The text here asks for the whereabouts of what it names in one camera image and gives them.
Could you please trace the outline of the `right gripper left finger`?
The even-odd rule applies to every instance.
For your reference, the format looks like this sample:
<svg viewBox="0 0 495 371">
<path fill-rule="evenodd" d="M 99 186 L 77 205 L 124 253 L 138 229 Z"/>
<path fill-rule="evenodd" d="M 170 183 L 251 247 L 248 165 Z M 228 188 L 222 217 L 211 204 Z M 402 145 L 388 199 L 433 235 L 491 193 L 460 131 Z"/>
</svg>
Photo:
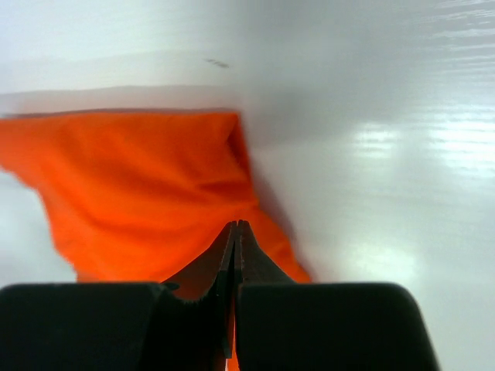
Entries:
<svg viewBox="0 0 495 371">
<path fill-rule="evenodd" d="M 181 309 L 177 323 L 223 359 L 232 357 L 234 250 L 237 223 L 229 222 L 212 244 L 163 284 Z"/>
</svg>

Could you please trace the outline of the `orange t shirt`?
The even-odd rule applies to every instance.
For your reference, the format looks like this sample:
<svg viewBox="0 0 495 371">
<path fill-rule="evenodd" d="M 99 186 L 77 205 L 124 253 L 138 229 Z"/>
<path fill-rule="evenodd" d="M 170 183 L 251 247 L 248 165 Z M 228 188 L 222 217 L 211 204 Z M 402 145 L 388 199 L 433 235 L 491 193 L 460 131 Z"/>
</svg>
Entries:
<svg viewBox="0 0 495 371">
<path fill-rule="evenodd" d="M 1 121 L 1 166 L 35 189 L 74 284 L 1 291 L 3 370 L 309 370 L 307 273 L 261 209 L 234 112 L 82 112 Z M 295 284 L 236 284 L 232 357 L 176 319 L 163 282 L 229 222 Z"/>
</svg>

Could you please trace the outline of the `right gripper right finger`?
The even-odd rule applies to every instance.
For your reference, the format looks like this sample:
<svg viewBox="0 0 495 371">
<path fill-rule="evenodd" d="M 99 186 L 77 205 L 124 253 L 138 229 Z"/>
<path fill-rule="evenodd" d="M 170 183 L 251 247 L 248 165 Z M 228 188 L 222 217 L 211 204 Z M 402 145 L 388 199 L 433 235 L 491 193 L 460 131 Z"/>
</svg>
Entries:
<svg viewBox="0 0 495 371">
<path fill-rule="evenodd" d="M 258 245 L 249 222 L 237 222 L 234 240 L 236 284 L 295 284 Z"/>
</svg>

